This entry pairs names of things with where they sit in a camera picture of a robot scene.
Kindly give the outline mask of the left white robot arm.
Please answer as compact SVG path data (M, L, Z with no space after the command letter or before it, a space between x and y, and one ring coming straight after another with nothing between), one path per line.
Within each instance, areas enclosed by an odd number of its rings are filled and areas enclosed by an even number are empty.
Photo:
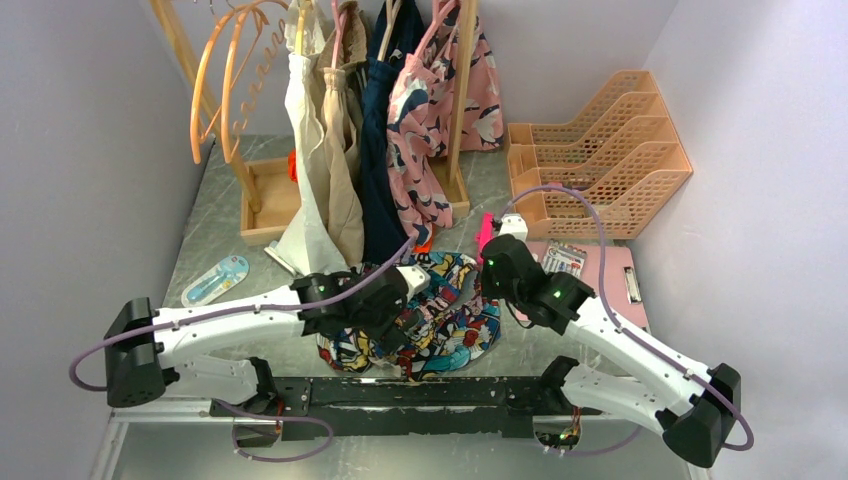
M125 303L106 333L107 403L130 408L163 396L205 397L261 416L277 388L265 360L225 361L210 352L262 339L360 329L386 350L407 335L396 320L430 283L418 266L368 275L310 274L289 286L218 305L154 309L147 297Z

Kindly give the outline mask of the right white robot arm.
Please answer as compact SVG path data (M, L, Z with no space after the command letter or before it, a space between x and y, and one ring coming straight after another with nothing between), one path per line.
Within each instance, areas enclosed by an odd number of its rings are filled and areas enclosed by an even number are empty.
M577 277L547 273L524 241L501 235L482 249L482 291L503 299L533 326L546 327L597 351L627 372L615 377L576 359L552 361L539 391L550 413L571 406L624 418L659 435L679 458L713 466L741 419L741 375L713 368L662 343L617 314Z

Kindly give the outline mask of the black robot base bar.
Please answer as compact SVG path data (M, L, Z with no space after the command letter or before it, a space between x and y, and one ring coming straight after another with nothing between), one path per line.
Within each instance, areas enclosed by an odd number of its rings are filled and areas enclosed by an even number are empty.
M570 421L574 408L537 376L438 377L419 383L353 377L278 377L278 399L262 409L280 427L236 421L250 446L343 436L498 434L530 439L544 419Z

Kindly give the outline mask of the comic print shorts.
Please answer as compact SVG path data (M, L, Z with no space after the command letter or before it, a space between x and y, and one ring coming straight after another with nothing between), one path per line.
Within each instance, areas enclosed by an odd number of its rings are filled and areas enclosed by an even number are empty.
M407 339L390 352L360 329L319 334L318 354L332 369L363 374L379 366L417 382L468 366L500 339L500 308L482 294L474 258L431 251L408 263L423 268L430 282L395 320L406 328Z

